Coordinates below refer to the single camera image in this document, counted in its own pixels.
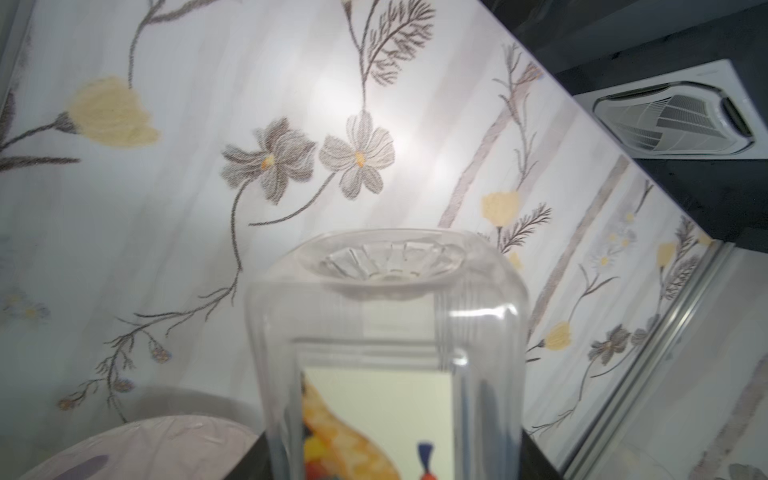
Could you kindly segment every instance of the pink round object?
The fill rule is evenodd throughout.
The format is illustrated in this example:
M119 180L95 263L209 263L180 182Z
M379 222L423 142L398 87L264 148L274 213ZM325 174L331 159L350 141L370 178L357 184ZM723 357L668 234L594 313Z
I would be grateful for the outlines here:
M256 439L239 423L202 415L141 420L54 455L22 480L220 480Z

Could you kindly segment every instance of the clear plastic bottle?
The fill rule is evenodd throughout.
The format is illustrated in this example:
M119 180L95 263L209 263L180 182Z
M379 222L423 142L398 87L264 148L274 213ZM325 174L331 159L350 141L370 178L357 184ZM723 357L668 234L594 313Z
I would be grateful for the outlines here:
M341 422L327 434L305 418L305 372L321 367L448 376L453 452L452 472L443 476L515 480L527 319L520 276L473 233L361 230L317 237L289 252L253 280L247 299L275 478L310 478L305 455L346 448L339 429L365 439L354 425ZM386 406L376 408L386 414ZM324 415L322 422L333 420ZM388 435L397 435L395 423ZM322 438L310 445L313 430ZM435 478L431 449L419 444L419 454L427 454L421 478ZM333 450L332 461L318 462L339 468L332 473L340 480L357 480L345 460L344 451ZM394 474L390 468L389 475L359 478L412 480L393 467Z

